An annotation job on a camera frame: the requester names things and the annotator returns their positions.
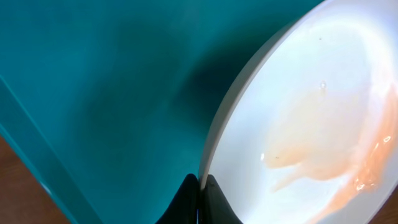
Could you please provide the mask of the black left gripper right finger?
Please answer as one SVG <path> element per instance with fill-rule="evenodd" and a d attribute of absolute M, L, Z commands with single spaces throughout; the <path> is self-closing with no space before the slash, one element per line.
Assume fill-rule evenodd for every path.
<path fill-rule="evenodd" d="M 201 224 L 243 224 L 211 174 L 201 191 Z"/>

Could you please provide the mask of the white plate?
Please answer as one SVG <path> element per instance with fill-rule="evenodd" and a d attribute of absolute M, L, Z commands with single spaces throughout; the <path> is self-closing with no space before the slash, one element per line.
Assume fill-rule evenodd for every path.
<path fill-rule="evenodd" d="M 215 114 L 215 177 L 242 223 L 368 223 L 397 187 L 397 0 L 323 1 L 248 61 Z"/>

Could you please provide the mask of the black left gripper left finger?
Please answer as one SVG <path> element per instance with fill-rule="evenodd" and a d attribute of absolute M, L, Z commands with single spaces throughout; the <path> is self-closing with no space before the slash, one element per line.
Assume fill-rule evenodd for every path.
<path fill-rule="evenodd" d="M 194 174 L 188 174 L 156 224 L 196 224 L 198 196 L 198 179 Z"/>

